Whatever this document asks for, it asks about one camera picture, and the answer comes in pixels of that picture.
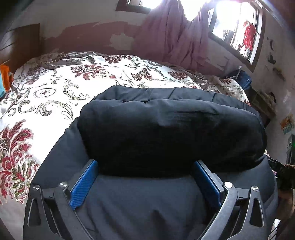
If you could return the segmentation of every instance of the white wall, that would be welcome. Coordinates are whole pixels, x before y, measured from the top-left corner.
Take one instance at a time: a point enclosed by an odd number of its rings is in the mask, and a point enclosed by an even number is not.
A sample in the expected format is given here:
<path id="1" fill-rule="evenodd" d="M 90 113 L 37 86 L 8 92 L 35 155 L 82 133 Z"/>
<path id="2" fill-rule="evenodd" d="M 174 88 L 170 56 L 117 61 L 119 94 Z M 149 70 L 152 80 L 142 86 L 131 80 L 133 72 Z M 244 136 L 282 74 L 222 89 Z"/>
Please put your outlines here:
<path id="1" fill-rule="evenodd" d="M 295 118 L 295 48 L 287 37 L 284 40 L 281 68 L 286 82 L 277 77 L 271 79 L 269 88 L 277 99 L 277 116 L 266 128 L 268 135 L 267 150 L 272 158 L 282 163 L 286 162 L 287 141 L 291 132 L 284 135 L 280 122 L 290 113 Z"/>
<path id="2" fill-rule="evenodd" d="M 35 0 L 14 21 L 12 28 L 40 23 L 41 36 L 57 37 L 66 27 L 89 22 L 124 21 L 141 25 L 146 14 L 116 12 L 118 0 Z"/>

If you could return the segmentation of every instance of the window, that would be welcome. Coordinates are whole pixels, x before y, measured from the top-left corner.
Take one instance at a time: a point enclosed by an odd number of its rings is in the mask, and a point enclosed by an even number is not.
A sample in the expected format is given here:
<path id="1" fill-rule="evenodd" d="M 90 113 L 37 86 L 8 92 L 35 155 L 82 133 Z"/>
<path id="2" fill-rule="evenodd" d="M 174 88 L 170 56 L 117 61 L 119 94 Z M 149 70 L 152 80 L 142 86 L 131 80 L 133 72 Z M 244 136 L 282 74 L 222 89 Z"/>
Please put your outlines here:
<path id="1" fill-rule="evenodd" d="M 259 8 L 253 2 L 221 1 L 209 11 L 210 32 L 221 39 L 224 44 L 237 51 L 250 64 L 254 61 L 255 54 L 253 52 L 257 50 L 261 33 L 261 24 L 259 25 L 259 23 L 262 16 Z M 246 49 L 245 46 L 242 46 L 246 21 L 253 24 L 256 29 L 252 51 L 250 48 Z"/>
<path id="2" fill-rule="evenodd" d="M 192 20 L 206 0 L 181 0 L 186 18 Z M 119 0 L 116 11 L 148 14 L 161 0 Z M 208 12 L 209 37 L 235 55 L 248 69 L 254 71 L 265 30 L 265 13 L 259 3 L 233 0 L 219 1 Z M 252 51 L 241 47 L 244 40 L 244 23 L 248 21 L 256 29 Z"/>

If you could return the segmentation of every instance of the floral bedspread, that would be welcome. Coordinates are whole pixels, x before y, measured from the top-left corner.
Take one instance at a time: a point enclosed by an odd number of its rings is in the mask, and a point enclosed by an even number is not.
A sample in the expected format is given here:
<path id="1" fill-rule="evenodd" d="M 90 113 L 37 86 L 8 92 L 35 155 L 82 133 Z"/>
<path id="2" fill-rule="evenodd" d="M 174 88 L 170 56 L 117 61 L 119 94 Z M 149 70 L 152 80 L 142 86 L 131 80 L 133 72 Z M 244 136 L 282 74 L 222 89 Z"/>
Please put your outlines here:
<path id="1" fill-rule="evenodd" d="M 0 102 L 0 217 L 16 240 L 22 239 L 25 203 L 38 167 L 81 108 L 113 85 L 199 88 L 248 103 L 232 79 L 136 56 L 73 52 L 31 59 L 16 71 Z"/>

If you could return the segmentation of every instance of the wall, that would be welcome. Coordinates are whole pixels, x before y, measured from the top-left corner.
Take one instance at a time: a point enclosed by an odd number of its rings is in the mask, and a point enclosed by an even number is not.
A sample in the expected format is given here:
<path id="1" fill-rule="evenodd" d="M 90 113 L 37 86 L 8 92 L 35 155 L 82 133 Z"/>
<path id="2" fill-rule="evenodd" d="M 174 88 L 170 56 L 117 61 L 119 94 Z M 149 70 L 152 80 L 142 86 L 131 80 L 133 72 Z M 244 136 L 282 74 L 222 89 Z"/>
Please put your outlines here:
<path id="1" fill-rule="evenodd" d="M 277 116 L 266 128 L 268 135 L 267 150 L 272 158 L 282 163 L 286 162 L 287 142 L 291 132 L 284 135 L 280 122 L 290 113 L 295 117 L 295 48 L 289 38 L 285 37 L 284 40 L 281 68 L 286 81 L 283 82 L 277 77 L 272 77 L 268 86 L 277 99 Z"/>
<path id="2" fill-rule="evenodd" d="M 116 12 L 118 0 L 35 0 L 19 16 L 11 28 L 40 23 L 43 52 L 97 51 L 105 54 L 129 54 L 133 37 L 147 15 L 133 12 Z M 280 25 L 267 13 L 263 46 L 253 77 L 253 86 L 261 88 L 267 69 L 269 54 L 267 37 L 281 43 Z M 281 51 L 278 49 L 277 63 Z M 209 39 L 207 63 L 201 72 L 224 75 L 239 65 L 235 56 Z"/>
<path id="3" fill-rule="evenodd" d="M 43 52 L 122 54 L 145 14 L 116 12 L 118 0 L 35 0 L 11 28 L 40 23 Z"/>

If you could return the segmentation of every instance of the silver bolt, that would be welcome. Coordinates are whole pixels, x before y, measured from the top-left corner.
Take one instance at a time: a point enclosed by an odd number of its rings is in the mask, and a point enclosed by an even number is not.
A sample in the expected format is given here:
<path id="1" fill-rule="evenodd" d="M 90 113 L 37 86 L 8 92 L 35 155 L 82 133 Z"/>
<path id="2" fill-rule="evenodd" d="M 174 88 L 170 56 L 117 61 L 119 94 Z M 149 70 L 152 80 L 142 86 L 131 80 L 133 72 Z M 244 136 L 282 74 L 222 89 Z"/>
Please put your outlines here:
<path id="1" fill-rule="evenodd" d="M 258 192 L 259 188 L 257 186 L 252 186 L 252 190 Z"/>
<path id="2" fill-rule="evenodd" d="M 36 186 L 33 187 L 33 190 L 34 190 L 34 191 L 38 191 L 39 188 L 40 188 L 40 186 L 39 186 L 39 185 L 36 185 Z"/>
<path id="3" fill-rule="evenodd" d="M 227 188 L 232 188 L 232 183 L 231 182 L 225 182 L 224 186 Z"/>
<path id="4" fill-rule="evenodd" d="M 60 187 L 66 187 L 66 186 L 67 186 L 67 182 L 61 182 L 61 183 L 59 184 L 59 186 L 60 186 Z"/>

